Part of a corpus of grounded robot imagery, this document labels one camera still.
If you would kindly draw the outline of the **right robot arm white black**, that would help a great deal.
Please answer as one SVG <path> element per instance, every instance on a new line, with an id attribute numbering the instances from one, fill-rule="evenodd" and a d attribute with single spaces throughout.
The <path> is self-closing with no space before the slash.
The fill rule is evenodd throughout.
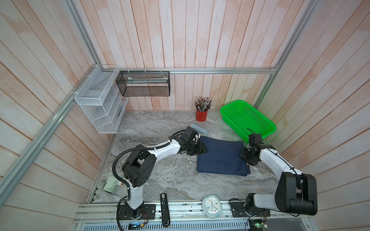
<path id="1" fill-rule="evenodd" d="M 258 215 L 267 210 L 288 213 L 296 217 L 317 214 L 318 193 L 314 176 L 304 174 L 293 167 L 270 145 L 244 148 L 240 155 L 251 166 L 256 166 L 259 162 L 265 163 L 278 176 L 275 193 L 248 194 L 245 202 L 248 215 Z"/>

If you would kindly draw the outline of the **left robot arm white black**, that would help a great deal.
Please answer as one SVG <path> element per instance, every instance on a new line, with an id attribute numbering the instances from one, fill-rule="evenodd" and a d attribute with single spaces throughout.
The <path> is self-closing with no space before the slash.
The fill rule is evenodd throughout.
<path id="1" fill-rule="evenodd" d="M 120 153 L 113 161 L 112 174 L 126 185 L 127 196 L 119 200 L 117 219 L 124 216 L 140 219 L 144 216 L 143 185 L 157 162 L 176 154 L 197 156 L 207 152 L 205 144 L 200 141 L 200 135 L 196 133 L 187 137 L 185 131 L 180 131 L 164 143 L 148 147 L 140 144 Z"/>

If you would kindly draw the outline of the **dark blue denim trousers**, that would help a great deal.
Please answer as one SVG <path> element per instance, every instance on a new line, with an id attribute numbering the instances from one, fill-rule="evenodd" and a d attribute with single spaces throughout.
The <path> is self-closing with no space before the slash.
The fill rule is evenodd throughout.
<path id="1" fill-rule="evenodd" d="M 208 152 L 198 155 L 197 172 L 247 176 L 251 173 L 248 163 L 240 157 L 244 149 L 241 141 L 223 141 L 202 136 L 200 141 Z"/>

